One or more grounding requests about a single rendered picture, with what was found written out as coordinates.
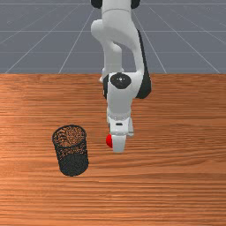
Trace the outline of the dark mesh basket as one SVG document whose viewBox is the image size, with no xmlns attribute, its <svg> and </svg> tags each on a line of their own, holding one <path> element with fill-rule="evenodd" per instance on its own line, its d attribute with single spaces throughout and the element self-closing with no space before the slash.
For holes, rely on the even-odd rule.
<svg viewBox="0 0 226 226">
<path fill-rule="evenodd" d="M 52 134 L 52 142 L 60 171 L 68 177 L 84 173 L 88 168 L 87 133 L 79 125 L 64 125 Z"/>
</svg>

